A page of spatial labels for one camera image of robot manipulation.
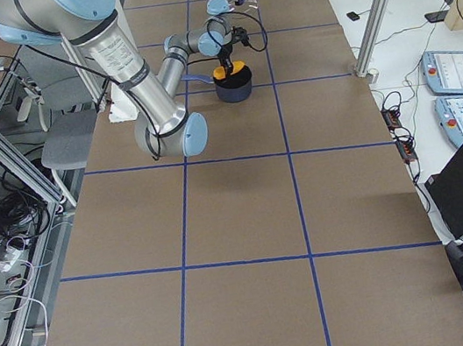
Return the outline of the yellow toy corn cob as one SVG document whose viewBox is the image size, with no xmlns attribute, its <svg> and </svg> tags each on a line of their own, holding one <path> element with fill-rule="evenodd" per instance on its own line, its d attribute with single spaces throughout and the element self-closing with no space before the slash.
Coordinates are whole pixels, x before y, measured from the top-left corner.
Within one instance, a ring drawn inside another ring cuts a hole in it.
<svg viewBox="0 0 463 346">
<path fill-rule="evenodd" d="M 242 60 L 234 61 L 229 67 L 217 66 L 213 69 L 212 76 L 215 81 L 223 81 L 226 78 L 239 74 L 245 67 L 245 62 Z"/>
</svg>

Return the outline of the glass lid with blue knob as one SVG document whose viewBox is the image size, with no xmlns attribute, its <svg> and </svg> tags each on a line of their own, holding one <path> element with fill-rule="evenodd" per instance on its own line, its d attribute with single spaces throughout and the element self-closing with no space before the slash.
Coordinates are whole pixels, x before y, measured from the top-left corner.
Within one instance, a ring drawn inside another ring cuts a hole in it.
<svg viewBox="0 0 463 346">
<path fill-rule="evenodd" d="M 255 17 L 258 15 L 259 4 L 258 0 L 243 0 L 242 2 L 238 2 L 237 0 L 229 0 L 229 10 L 228 11 L 236 11 L 241 12 L 247 15 L 254 15 Z"/>
</svg>

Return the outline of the dark blue saucepan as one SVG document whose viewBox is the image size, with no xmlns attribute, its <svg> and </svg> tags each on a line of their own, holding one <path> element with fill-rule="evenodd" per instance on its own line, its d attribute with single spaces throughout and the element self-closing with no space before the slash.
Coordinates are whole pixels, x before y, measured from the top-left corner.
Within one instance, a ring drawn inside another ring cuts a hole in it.
<svg viewBox="0 0 463 346">
<path fill-rule="evenodd" d="M 215 81 L 211 75 L 186 74 L 181 77 L 182 81 L 201 81 L 212 84 L 215 87 L 217 97 L 222 102 L 237 103 L 247 99 L 252 93 L 251 69 L 245 65 L 239 74 L 235 74 L 223 81 Z"/>
</svg>

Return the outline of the small black square pad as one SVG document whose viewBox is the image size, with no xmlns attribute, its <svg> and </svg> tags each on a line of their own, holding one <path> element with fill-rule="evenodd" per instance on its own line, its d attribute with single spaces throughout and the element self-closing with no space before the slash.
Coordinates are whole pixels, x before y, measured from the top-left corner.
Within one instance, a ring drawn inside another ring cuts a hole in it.
<svg viewBox="0 0 463 346">
<path fill-rule="evenodd" d="M 357 21 L 360 19 L 360 15 L 358 13 L 355 13 L 354 11 L 348 12 L 346 16 L 351 20 L 351 21 Z"/>
</svg>

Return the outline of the grey white office chair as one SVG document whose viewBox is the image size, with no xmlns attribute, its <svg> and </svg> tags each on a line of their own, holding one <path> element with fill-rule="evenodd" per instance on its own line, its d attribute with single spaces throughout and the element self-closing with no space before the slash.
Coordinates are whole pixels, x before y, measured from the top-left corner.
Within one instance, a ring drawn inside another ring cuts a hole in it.
<svg viewBox="0 0 463 346">
<path fill-rule="evenodd" d="M 66 61 L 64 46 L 21 46 L 18 59 L 28 73 L 25 92 L 39 107 L 46 133 L 42 165 L 51 170 L 65 200 L 76 199 L 60 179 L 59 171 L 83 169 L 97 120 L 96 98 L 82 81 L 84 71 Z"/>
</svg>

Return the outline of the brown paper table mat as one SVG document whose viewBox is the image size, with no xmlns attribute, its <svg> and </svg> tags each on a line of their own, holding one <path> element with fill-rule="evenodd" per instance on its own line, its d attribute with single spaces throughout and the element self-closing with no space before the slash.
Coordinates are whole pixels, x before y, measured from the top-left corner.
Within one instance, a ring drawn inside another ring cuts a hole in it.
<svg viewBox="0 0 463 346">
<path fill-rule="evenodd" d="M 152 162 L 101 117 L 47 346 L 463 346 L 463 294 L 328 0 L 259 0 L 242 103 Z"/>
</svg>

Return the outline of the far blue teach pendant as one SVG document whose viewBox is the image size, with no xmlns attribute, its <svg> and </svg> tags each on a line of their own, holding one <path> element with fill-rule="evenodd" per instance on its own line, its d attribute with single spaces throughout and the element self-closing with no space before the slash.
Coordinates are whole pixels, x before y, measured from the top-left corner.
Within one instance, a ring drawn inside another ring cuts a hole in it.
<svg viewBox="0 0 463 346">
<path fill-rule="evenodd" d="M 463 95 L 463 51 L 424 52 L 421 65 L 435 95 Z"/>
</svg>

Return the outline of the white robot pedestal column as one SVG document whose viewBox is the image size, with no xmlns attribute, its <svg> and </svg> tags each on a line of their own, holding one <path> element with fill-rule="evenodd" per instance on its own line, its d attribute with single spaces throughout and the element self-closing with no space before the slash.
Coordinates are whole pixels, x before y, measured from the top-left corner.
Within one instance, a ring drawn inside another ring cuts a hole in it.
<svg viewBox="0 0 463 346">
<path fill-rule="evenodd" d="M 137 106 L 117 84 L 114 82 L 111 82 L 110 84 L 109 121 L 113 124 L 135 121 L 139 115 Z"/>
</svg>

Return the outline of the aluminium frame post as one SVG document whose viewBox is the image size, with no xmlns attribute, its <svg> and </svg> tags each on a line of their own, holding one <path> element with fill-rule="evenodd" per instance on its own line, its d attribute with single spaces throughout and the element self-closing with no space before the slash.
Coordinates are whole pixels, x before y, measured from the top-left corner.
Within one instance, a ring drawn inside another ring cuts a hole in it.
<svg viewBox="0 0 463 346">
<path fill-rule="evenodd" d="M 387 4 L 388 0 L 373 0 L 354 68 L 355 75 L 367 79 L 369 84 L 377 81 L 369 66 Z"/>
</svg>

